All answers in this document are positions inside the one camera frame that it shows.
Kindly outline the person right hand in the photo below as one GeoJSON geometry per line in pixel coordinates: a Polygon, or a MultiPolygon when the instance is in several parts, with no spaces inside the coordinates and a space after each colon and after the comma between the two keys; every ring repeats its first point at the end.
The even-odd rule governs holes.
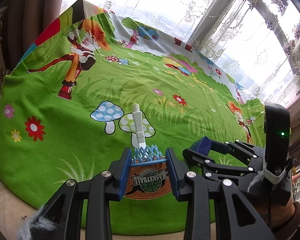
{"type": "Polygon", "coordinates": [[[271,217],[271,226],[279,226],[283,224],[289,220],[295,212],[295,206],[292,198],[290,198],[286,206],[272,204],[271,215],[268,215],[268,203],[263,203],[259,206],[256,206],[255,209],[266,223],[269,222],[269,217],[271,217]]]}

